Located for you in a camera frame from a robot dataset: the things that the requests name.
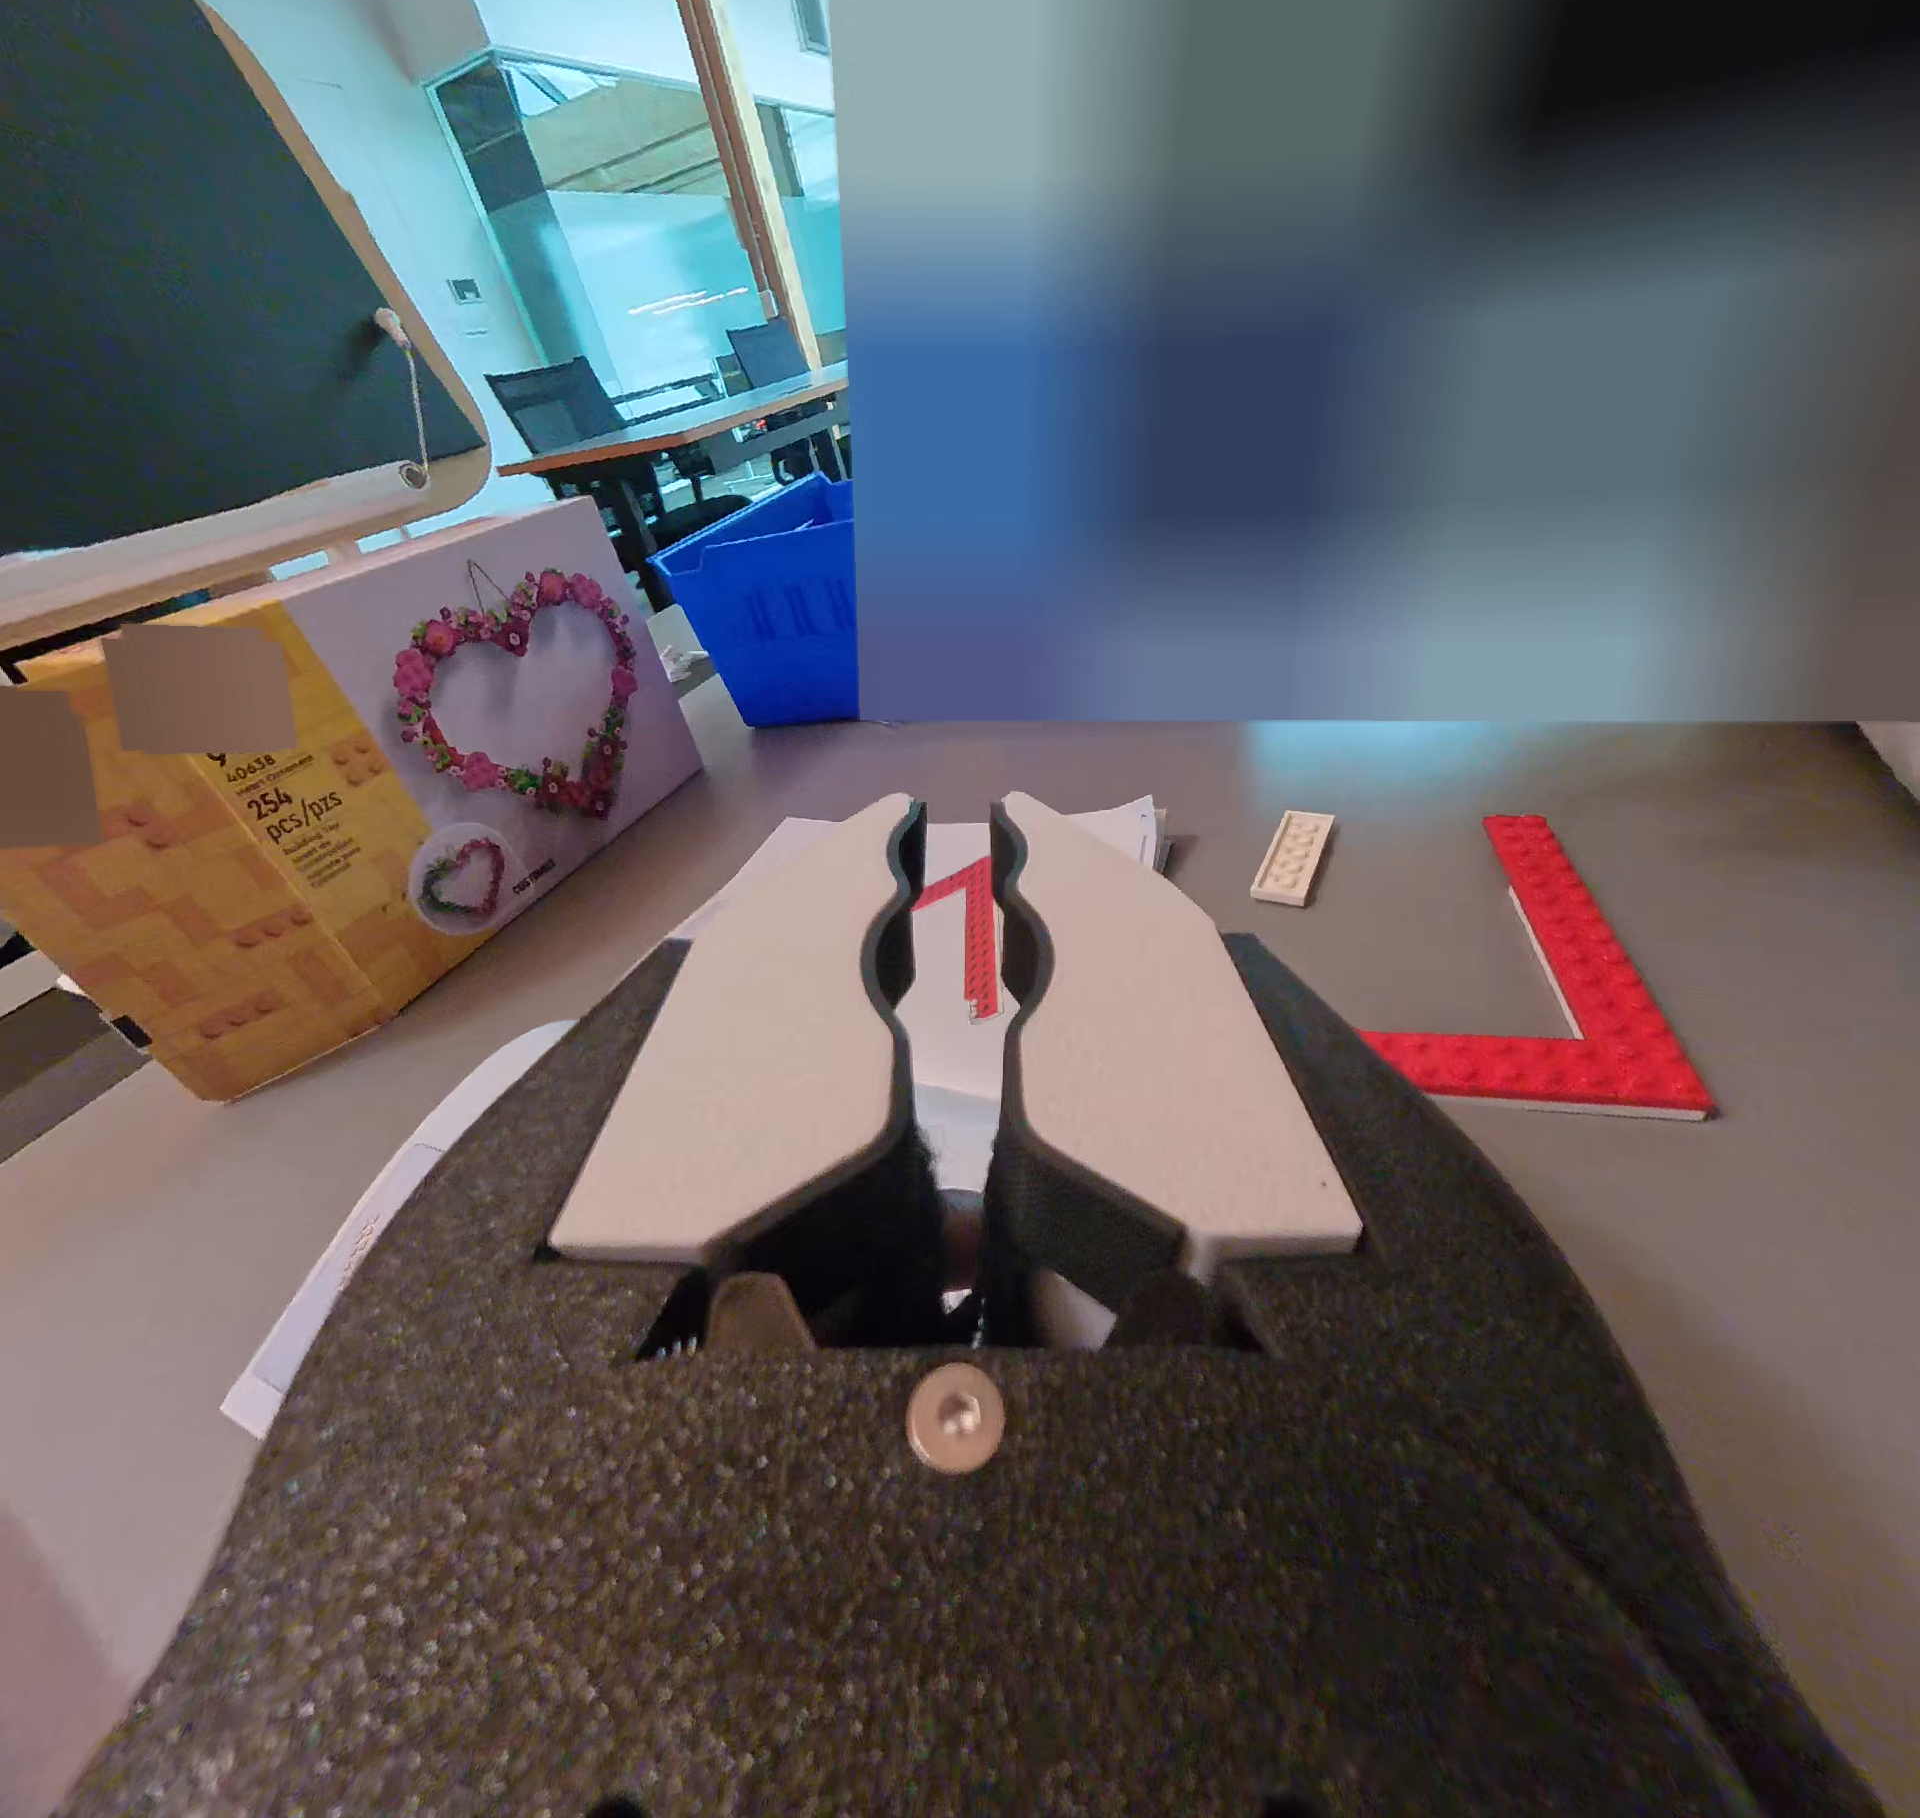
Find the blue divided plastic bin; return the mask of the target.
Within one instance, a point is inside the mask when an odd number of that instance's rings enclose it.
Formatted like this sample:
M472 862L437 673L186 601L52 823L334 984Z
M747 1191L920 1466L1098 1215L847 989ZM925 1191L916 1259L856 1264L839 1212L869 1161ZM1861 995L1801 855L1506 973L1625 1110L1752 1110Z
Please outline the blue divided plastic bin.
M859 717L853 486L810 474L655 568L749 727Z

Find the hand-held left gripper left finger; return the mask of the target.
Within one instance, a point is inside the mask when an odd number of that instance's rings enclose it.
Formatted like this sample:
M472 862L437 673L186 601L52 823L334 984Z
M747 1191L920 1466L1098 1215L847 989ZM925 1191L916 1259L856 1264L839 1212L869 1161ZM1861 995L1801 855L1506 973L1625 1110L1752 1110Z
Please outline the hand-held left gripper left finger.
M899 1149L924 847L924 805L890 794L728 891L636 1049L552 1251L712 1262Z

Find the black office chair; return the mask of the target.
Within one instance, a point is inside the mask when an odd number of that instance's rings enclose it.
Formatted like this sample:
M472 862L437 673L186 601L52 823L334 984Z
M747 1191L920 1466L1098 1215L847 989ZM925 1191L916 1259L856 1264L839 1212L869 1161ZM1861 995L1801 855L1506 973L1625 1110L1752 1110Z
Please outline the black office chair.
M728 341L749 391L778 387L813 374L785 318L728 329ZM782 485L799 482L815 469L839 482L849 480L847 457L833 430L817 430L806 440L775 449L772 469Z
M624 443L653 419L653 416L623 414L621 405L638 401L640 395L621 399L607 395L585 356L566 365L492 375L488 385L534 457L573 445ZM599 510L615 550L633 547L636 558L650 558L751 504L747 495L739 493L705 498L704 482L716 472L699 454L668 460L668 466L694 489L692 504L679 510L668 507L659 495L657 460L653 457L627 457L599 469L583 464L561 466L555 472L543 472L541 480L557 498L589 498Z

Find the wood top office table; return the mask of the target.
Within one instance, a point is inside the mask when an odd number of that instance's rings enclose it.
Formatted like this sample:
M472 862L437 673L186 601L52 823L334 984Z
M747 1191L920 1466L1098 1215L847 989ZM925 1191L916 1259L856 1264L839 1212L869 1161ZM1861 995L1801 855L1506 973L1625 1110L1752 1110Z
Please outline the wood top office table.
M839 431L849 422L849 363L837 360L778 385L531 454L499 466L497 474L541 479L559 497L586 495L601 510L611 510L618 558L636 574L650 606L665 609L677 599L655 558L694 534L684 524L694 507L659 507L659 468L670 466L684 482L702 486L705 476L724 476L759 457L806 446L825 479L847 482Z

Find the yellow white lego box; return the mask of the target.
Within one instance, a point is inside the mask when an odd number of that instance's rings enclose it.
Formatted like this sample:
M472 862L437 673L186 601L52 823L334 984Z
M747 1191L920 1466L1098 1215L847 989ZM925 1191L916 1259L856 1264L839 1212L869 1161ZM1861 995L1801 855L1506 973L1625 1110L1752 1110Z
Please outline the yellow white lego box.
M466 521L160 621L255 634L292 741L131 751L107 642L31 657L101 839L5 852L5 916L190 1095L373 1034L698 771L598 510Z

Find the medium white lego plate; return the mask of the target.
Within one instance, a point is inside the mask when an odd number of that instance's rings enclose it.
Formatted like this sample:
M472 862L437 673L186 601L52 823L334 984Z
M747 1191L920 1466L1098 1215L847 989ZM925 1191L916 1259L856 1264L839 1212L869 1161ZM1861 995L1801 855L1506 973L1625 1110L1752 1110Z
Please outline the medium white lego plate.
M1279 909L1310 905L1336 825L1330 814L1287 808L1264 849L1251 898Z

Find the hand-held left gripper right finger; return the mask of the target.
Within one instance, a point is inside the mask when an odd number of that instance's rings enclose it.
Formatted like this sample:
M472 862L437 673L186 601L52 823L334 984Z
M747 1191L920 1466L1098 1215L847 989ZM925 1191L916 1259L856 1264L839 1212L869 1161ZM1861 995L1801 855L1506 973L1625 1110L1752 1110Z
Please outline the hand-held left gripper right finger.
M1030 794L990 847L1013 1251L1062 1279L1352 1255L1357 1204L1213 917Z

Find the long red lego plate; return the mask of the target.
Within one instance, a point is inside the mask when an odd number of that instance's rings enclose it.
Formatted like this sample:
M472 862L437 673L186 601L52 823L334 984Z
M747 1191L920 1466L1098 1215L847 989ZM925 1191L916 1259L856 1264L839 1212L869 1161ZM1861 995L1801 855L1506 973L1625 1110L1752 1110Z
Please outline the long red lego plate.
M1486 817L1496 858L1553 961L1606 1082L1581 1095L1651 1108L1702 1108L1700 1082L1595 897L1542 817Z

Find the bent plywood black chair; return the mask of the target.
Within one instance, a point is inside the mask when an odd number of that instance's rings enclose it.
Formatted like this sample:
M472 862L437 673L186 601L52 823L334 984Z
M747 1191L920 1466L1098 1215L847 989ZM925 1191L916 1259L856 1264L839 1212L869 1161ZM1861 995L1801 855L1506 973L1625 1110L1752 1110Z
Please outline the bent plywood black chair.
M2 0L5 645L469 504L481 416L199 0Z

